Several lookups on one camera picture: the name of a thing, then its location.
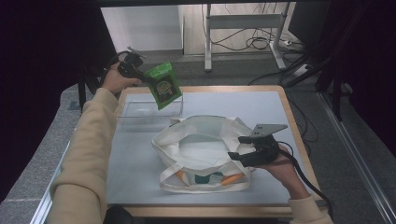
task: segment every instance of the person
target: person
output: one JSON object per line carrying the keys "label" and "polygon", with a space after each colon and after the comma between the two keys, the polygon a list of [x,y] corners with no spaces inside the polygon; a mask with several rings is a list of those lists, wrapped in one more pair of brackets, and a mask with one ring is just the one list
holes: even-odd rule
{"label": "person", "polygon": [[[106,215],[106,176],[111,142],[116,130],[115,94],[141,80],[123,77],[113,64],[93,98],[84,105],[78,126],[64,155],[61,172],[50,187],[52,207],[47,222],[103,223]],[[287,158],[259,166],[279,180],[290,193],[291,223],[328,224]]]}
{"label": "person", "polygon": [[[288,151],[279,144],[279,148]],[[280,155],[270,164],[256,166],[267,170],[289,192],[289,205],[293,214],[290,224],[332,224],[332,219],[324,211],[320,212],[314,197],[308,193],[302,180],[297,175],[291,161]]]}

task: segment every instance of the gray floor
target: gray floor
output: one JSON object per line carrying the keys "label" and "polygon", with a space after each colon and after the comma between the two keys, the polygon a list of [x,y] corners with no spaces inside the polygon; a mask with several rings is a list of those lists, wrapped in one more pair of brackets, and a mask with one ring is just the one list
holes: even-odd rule
{"label": "gray floor", "polygon": [[[174,66],[182,86],[247,85],[250,80],[277,70],[271,54],[215,55],[212,73],[205,73],[203,56],[183,56],[179,51],[151,52],[144,71],[158,63],[169,61]],[[279,76],[269,76],[258,84],[277,84]],[[296,121],[305,133],[310,160],[322,191],[334,203],[335,223],[386,223],[375,201],[362,181],[347,148],[337,134],[318,94],[314,90],[315,77],[286,89]],[[61,106],[35,156],[26,167],[6,200],[0,206],[0,223],[29,223],[45,193],[68,140],[79,118],[78,89],[64,91]],[[396,204],[396,160],[373,131],[348,103],[342,99],[343,124],[355,142],[380,188],[390,204]],[[156,223],[166,220],[138,219]],[[238,220],[251,223],[252,219]]]}

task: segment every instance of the green snack bag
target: green snack bag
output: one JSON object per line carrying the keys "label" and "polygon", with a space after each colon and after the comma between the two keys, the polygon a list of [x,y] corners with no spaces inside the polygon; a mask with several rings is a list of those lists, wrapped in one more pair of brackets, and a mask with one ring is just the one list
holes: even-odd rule
{"label": "green snack bag", "polygon": [[145,73],[147,85],[157,102],[158,110],[182,95],[170,63],[158,65]]}

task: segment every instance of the beige sweater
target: beige sweater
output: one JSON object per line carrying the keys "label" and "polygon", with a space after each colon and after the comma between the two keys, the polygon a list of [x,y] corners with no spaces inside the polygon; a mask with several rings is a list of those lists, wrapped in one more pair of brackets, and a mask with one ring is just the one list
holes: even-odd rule
{"label": "beige sweater", "polygon": [[[83,114],[70,141],[61,173],[50,195],[52,207],[48,223],[103,223],[106,214],[106,179],[111,142],[117,120],[117,99],[106,89],[98,89],[84,105]],[[312,197],[290,200],[291,223],[332,223],[320,213]]]}

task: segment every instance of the metal frame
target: metal frame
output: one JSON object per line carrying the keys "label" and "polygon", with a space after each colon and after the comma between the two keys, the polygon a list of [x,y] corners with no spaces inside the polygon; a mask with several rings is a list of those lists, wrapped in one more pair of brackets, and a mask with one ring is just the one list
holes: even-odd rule
{"label": "metal frame", "polygon": [[256,28],[276,28],[276,37],[269,43],[273,52],[276,64],[280,70],[285,70],[286,65],[279,54],[278,44],[282,35],[286,18],[288,17],[290,2],[286,4],[282,14],[264,15],[219,15],[211,16],[211,5],[207,4],[206,9],[206,43],[205,43],[205,71],[212,71],[212,42],[210,40],[210,30],[216,29],[256,29]]}

